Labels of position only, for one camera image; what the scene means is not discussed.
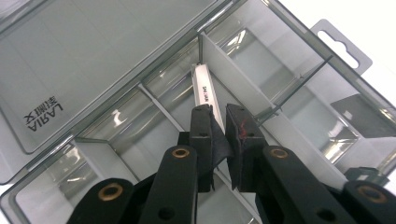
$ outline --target brass rivet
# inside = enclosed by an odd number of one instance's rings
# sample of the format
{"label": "brass rivet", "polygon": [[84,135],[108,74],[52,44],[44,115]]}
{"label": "brass rivet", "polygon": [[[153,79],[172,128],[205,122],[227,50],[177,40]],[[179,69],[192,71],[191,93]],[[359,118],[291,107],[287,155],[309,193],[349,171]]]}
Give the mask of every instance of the brass rivet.
{"label": "brass rivet", "polygon": [[98,197],[102,201],[112,201],[122,194],[122,186],[118,183],[111,183],[100,189]]}
{"label": "brass rivet", "polygon": [[277,157],[280,159],[284,159],[284,158],[287,158],[289,156],[289,154],[287,151],[285,151],[283,149],[275,148],[275,149],[271,150],[271,156]]}
{"label": "brass rivet", "polygon": [[387,197],[379,190],[370,186],[359,186],[358,193],[373,203],[386,203]]}
{"label": "brass rivet", "polygon": [[182,159],[189,156],[190,152],[184,148],[178,148],[173,150],[172,155],[176,158]]}

